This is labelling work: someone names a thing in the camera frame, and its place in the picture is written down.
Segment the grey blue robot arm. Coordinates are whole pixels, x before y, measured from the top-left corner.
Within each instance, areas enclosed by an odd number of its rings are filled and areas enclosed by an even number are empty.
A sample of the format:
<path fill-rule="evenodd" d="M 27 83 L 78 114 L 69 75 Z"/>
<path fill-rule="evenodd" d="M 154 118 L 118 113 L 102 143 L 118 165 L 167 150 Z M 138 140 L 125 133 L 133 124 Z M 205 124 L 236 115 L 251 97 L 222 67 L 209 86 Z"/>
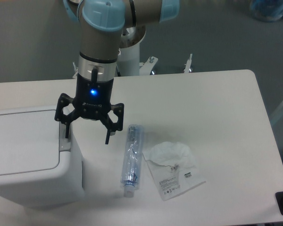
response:
<path fill-rule="evenodd" d="M 70 1 L 82 29 L 75 97 L 63 93 L 54 119 L 69 137 L 78 118 L 100 121 L 111 136 L 123 129 L 124 104 L 111 104 L 121 37 L 125 29 L 159 23 L 177 17 L 177 0 L 81 0 Z"/>

